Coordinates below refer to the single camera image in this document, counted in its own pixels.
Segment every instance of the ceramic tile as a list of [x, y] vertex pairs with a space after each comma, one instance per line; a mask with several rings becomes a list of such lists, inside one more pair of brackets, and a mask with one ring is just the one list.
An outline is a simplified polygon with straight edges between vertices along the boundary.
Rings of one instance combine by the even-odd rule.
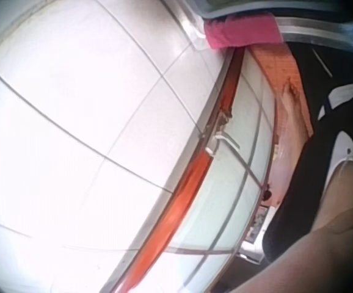
[[194, 148], [181, 155], [191, 135], [198, 143], [194, 122], [169, 86], [160, 80], [108, 156], [156, 185], [173, 190], [178, 180], [170, 183], [168, 179], [179, 159], [187, 165]]
[[82, 208], [70, 223], [64, 243], [77, 247], [126, 250], [163, 190], [105, 161]]
[[4, 292], [49, 292], [55, 261], [52, 251], [0, 226], [0, 288]]
[[217, 78], [219, 77], [220, 70], [224, 64], [226, 50], [206, 49], [206, 50], [200, 51], [200, 53], [203, 57], [203, 60], [207, 64], [214, 81], [216, 82]]
[[165, 78], [197, 122], [214, 87], [200, 53], [189, 47], [166, 72]]
[[53, 289], [56, 292], [99, 292], [125, 254], [132, 251], [63, 249]]
[[261, 100], [263, 73], [249, 49], [246, 49], [244, 52], [241, 73], [245, 77], [246, 81], [250, 84], [258, 99]]
[[159, 79], [96, 1], [55, 1], [0, 46], [0, 75], [61, 127], [107, 153]]
[[100, 0], [163, 73], [188, 46], [181, 28], [159, 0]]
[[0, 81], [0, 223], [58, 239], [103, 158], [72, 139]]

